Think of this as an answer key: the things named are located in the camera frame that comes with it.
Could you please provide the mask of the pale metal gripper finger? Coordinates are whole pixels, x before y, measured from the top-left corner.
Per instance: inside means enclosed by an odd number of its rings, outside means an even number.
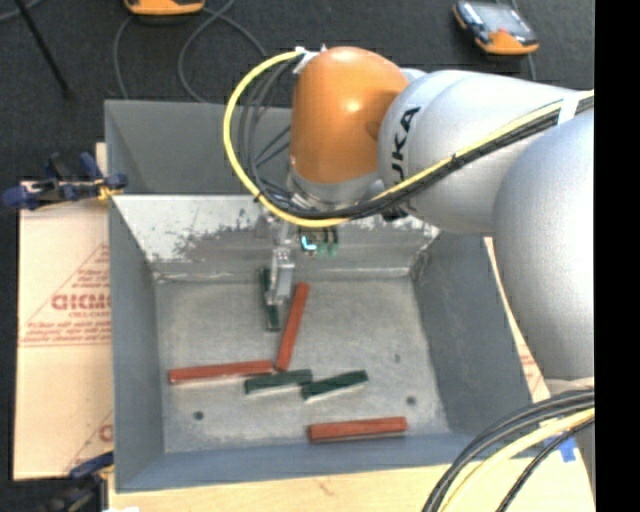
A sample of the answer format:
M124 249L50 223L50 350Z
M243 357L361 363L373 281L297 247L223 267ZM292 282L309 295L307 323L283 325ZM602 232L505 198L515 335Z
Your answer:
M289 299L293 282L295 261L289 249L279 249L277 252L277 302L283 303Z
M265 285L265 300L268 305L278 302L278 283L280 276L280 250L272 251L271 262L268 267L268 279Z

